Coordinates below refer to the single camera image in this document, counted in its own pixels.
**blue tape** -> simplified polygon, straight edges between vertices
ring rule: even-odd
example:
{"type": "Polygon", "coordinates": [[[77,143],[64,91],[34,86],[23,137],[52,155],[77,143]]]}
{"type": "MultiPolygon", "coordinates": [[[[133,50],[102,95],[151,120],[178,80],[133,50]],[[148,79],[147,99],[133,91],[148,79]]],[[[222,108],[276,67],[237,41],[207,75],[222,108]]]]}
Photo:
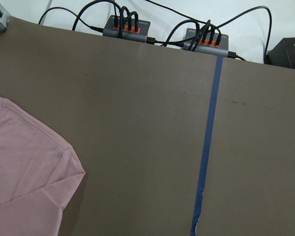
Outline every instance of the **blue tape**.
{"type": "Polygon", "coordinates": [[[218,56],[216,59],[211,99],[210,99],[210,105],[209,105],[208,115],[207,115],[205,142],[204,142],[203,151],[202,151],[196,203],[195,203],[195,209],[193,212],[192,228],[191,228],[191,234],[190,234],[191,236],[196,235],[196,227],[201,214],[203,191],[205,189],[205,182],[207,177],[207,163],[208,163],[208,156],[210,154],[213,122],[214,122],[214,116],[215,116],[218,87],[220,84],[220,77],[221,77],[221,71],[222,71],[222,63],[223,63],[223,57],[218,56]]]}

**white background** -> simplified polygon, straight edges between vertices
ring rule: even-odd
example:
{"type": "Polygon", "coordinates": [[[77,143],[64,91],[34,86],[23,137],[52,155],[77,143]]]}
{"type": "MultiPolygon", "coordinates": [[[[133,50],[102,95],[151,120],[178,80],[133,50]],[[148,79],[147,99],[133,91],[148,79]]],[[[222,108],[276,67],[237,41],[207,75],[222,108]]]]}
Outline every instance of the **white background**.
{"type": "MultiPolygon", "coordinates": [[[[219,25],[237,14],[258,6],[270,8],[273,17],[272,33],[268,50],[273,49],[284,37],[295,37],[295,0],[155,0],[181,13],[198,20],[211,20],[219,25]]],[[[38,23],[40,16],[48,5],[62,6],[79,13],[90,0],[0,0],[0,3],[11,15],[38,23]]],[[[116,0],[120,6],[127,6],[130,11],[137,11],[139,19],[151,22],[148,35],[159,41],[165,41],[170,31],[185,18],[164,8],[144,0],[116,0]]],[[[109,15],[113,14],[113,5],[101,2],[90,7],[82,15],[82,19],[92,26],[104,27],[109,15]]],[[[63,10],[53,10],[48,13],[44,25],[56,28],[72,28],[75,17],[63,10]]],[[[267,11],[258,9],[250,12],[232,23],[221,28],[222,33],[229,36],[229,50],[236,52],[246,60],[263,63],[263,49],[266,43],[269,18],[267,11]]],[[[179,28],[171,40],[182,40],[186,28],[193,28],[192,23],[179,28]]],[[[85,27],[82,23],[77,31],[99,34],[85,27]]]]}

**pink t-shirt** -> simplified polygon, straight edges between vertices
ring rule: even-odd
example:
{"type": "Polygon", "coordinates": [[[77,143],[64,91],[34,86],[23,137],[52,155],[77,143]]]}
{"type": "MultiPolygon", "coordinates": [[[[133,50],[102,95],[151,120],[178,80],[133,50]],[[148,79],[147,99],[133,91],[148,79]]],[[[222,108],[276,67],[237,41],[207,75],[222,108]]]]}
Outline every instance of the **pink t-shirt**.
{"type": "Polygon", "coordinates": [[[56,236],[85,172],[60,135],[0,97],[0,236],[56,236]]]}

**black cable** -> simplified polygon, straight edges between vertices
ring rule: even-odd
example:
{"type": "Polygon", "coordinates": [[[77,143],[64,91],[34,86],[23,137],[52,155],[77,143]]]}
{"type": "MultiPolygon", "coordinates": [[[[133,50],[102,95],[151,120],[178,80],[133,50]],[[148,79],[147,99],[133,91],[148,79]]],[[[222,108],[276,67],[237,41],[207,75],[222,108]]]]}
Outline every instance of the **black cable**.
{"type": "Polygon", "coordinates": [[[242,58],[241,56],[236,55],[236,58],[241,59],[241,60],[245,60],[244,58],[242,58]]]}
{"type": "Polygon", "coordinates": [[[213,27],[211,27],[211,34],[210,34],[210,38],[208,40],[208,44],[211,45],[212,42],[213,42],[213,38],[214,38],[214,35],[215,35],[215,29],[213,27]]]}
{"type": "Polygon", "coordinates": [[[170,32],[170,34],[168,35],[166,41],[163,43],[163,46],[166,47],[169,43],[169,40],[171,39],[171,37],[173,36],[173,34],[175,33],[175,31],[180,27],[182,26],[183,24],[186,24],[186,23],[195,23],[196,25],[196,32],[198,32],[200,30],[200,26],[199,26],[199,23],[196,22],[195,20],[185,20],[185,21],[182,21],[180,23],[178,23],[178,25],[176,25],[173,30],[170,32]]]}
{"type": "Polygon", "coordinates": [[[139,21],[139,15],[136,11],[130,12],[129,9],[126,6],[123,6],[121,10],[119,11],[119,34],[118,37],[122,38],[122,31],[124,30],[126,22],[128,22],[128,30],[132,29],[132,23],[131,23],[131,16],[135,16],[135,31],[138,31],[138,21],[139,21]],[[127,12],[127,17],[123,17],[123,12],[127,12]]]}
{"type": "MultiPolygon", "coordinates": [[[[188,19],[195,20],[195,21],[197,21],[197,22],[199,22],[199,23],[203,23],[203,24],[205,24],[205,22],[203,22],[203,21],[197,20],[197,19],[192,18],[192,17],[190,17],[190,16],[187,16],[187,15],[185,15],[185,14],[182,14],[182,13],[180,13],[180,12],[178,12],[178,11],[176,11],[176,10],[173,10],[173,9],[167,7],[167,6],[163,6],[163,5],[159,4],[159,3],[153,2],[153,1],[151,1],[151,0],[145,0],[145,1],[150,2],[150,3],[154,4],[154,5],[160,6],[160,7],[162,7],[162,8],[165,8],[165,9],[167,9],[167,10],[170,10],[170,11],[172,11],[172,12],[174,12],[174,13],[180,15],[180,16],[183,16],[183,17],[186,17],[186,18],[188,18],[188,19]]],[[[223,26],[227,25],[228,23],[230,23],[230,22],[236,20],[236,19],[239,18],[240,16],[242,16],[242,15],[248,13],[248,12],[251,12],[251,11],[257,10],[257,9],[265,9],[265,10],[267,10],[267,12],[268,12],[268,14],[269,14],[269,30],[268,30],[268,35],[267,35],[267,39],[266,39],[266,43],[265,43],[265,51],[264,51],[264,63],[267,64],[267,61],[266,61],[266,52],[267,52],[267,48],[268,48],[268,45],[269,45],[270,35],[271,35],[271,28],[272,28],[272,14],[271,14],[271,11],[270,11],[270,9],[269,9],[268,7],[266,7],[266,6],[256,6],[256,7],[250,8],[250,9],[248,9],[248,10],[246,10],[246,11],[240,13],[239,15],[237,15],[237,16],[233,17],[232,19],[230,19],[230,20],[228,20],[228,21],[226,21],[226,22],[220,24],[219,26],[215,26],[215,25],[213,25],[213,24],[211,24],[211,26],[215,27],[215,29],[218,30],[218,31],[219,31],[219,34],[220,34],[220,30],[219,30],[220,27],[223,27],[223,26]]],[[[193,39],[193,38],[189,38],[188,40],[181,40],[181,41],[177,41],[177,42],[169,42],[168,44],[169,44],[169,45],[176,45],[176,44],[180,44],[180,43],[182,43],[182,42],[186,42],[186,41],[189,41],[189,40],[192,40],[192,39],[193,39]]]]}
{"type": "MultiPolygon", "coordinates": [[[[43,14],[43,15],[41,16],[41,18],[39,19],[38,24],[40,25],[40,23],[41,23],[41,21],[43,20],[44,16],[45,16],[49,11],[54,10],[54,9],[66,10],[66,11],[72,13],[73,15],[75,15],[76,17],[78,17],[77,14],[75,14],[73,11],[71,11],[71,10],[69,10],[69,9],[67,9],[67,8],[64,8],[64,7],[61,7],[61,6],[55,6],[55,7],[49,8],[48,10],[46,10],[46,11],[44,12],[44,14],[43,14]]],[[[103,30],[104,30],[103,28],[100,28],[100,27],[89,26],[89,25],[88,25],[87,23],[85,23],[80,17],[78,17],[78,19],[79,19],[84,25],[86,25],[87,27],[89,27],[91,30],[94,30],[94,31],[97,31],[97,32],[100,32],[100,33],[102,33],[103,30]]]]}
{"type": "Polygon", "coordinates": [[[77,15],[77,18],[75,19],[74,21],[74,24],[73,24],[73,27],[72,27],[72,30],[75,30],[77,24],[78,24],[78,21],[79,21],[79,18],[82,16],[82,14],[86,11],[86,9],[88,9],[90,6],[93,6],[94,4],[97,4],[99,2],[109,2],[111,4],[113,4],[115,7],[118,8],[119,11],[121,11],[121,7],[115,3],[114,1],[112,0],[96,0],[96,1],[92,1],[88,4],[86,4],[82,9],[81,11],[79,12],[79,14],[77,15]]]}
{"type": "Polygon", "coordinates": [[[114,5],[115,16],[117,15],[116,6],[114,5]]]}
{"type": "MultiPolygon", "coordinates": [[[[192,49],[193,52],[196,50],[197,46],[199,45],[201,38],[203,37],[205,39],[205,37],[206,37],[205,33],[207,34],[207,30],[210,27],[210,22],[211,22],[211,20],[208,20],[207,23],[199,30],[199,32],[196,33],[196,38],[195,38],[196,44],[192,49]]],[[[191,41],[191,43],[192,44],[189,45],[188,50],[191,49],[191,45],[193,45],[193,41],[191,41]]]]}
{"type": "Polygon", "coordinates": [[[267,48],[268,48],[268,45],[269,45],[269,41],[270,41],[270,35],[271,35],[271,28],[272,28],[272,14],[271,14],[271,11],[268,7],[266,6],[256,6],[256,7],[253,7],[253,8],[250,8],[242,13],[240,13],[239,15],[233,17],[232,19],[220,24],[219,26],[217,26],[218,28],[220,27],[223,27],[225,25],[227,25],[228,23],[236,20],[237,18],[241,17],[242,15],[244,14],[247,14],[248,12],[251,12],[251,11],[254,11],[254,10],[257,10],[257,9],[265,9],[267,10],[268,14],[269,14],[269,30],[268,30],[268,33],[267,33],[267,39],[266,39],[266,43],[265,43],[265,51],[264,51],[264,63],[267,64],[267,61],[266,61],[266,51],[267,51],[267,48]]]}
{"type": "Polygon", "coordinates": [[[80,20],[84,25],[86,25],[87,27],[90,28],[90,26],[89,26],[87,23],[85,23],[80,17],[78,17],[77,14],[75,14],[73,11],[71,11],[71,10],[69,10],[69,9],[67,9],[67,8],[61,7],[61,6],[55,6],[55,7],[52,7],[52,8],[49,8],[48,10],[46,10],[46,11],[44,12],[44,14],[40,17],[38,24],[40,25],[40,23],[41,23],[41,21],[43,20],[44,16],[45,16],[49,11],[51,11],[51,10],[55,10],[55,9],[62,9],[62,10],[66,10],[66,11],[72,13],[73,15],[75,15],[75,17],[78,18],[78,20],[80,20]]]}

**shirt sleeve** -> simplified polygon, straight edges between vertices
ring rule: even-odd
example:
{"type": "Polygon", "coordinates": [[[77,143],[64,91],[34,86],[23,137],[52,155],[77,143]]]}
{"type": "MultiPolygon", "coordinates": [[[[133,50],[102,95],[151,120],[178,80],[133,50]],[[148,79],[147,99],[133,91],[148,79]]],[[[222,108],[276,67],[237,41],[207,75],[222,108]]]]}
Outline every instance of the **shirt sleeve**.
{"type": "Polygon", "coordinates": [[[73,148],[64,150],[44,187],[0,206],[0,236],[57,236],[84,174],[73,148]]]}

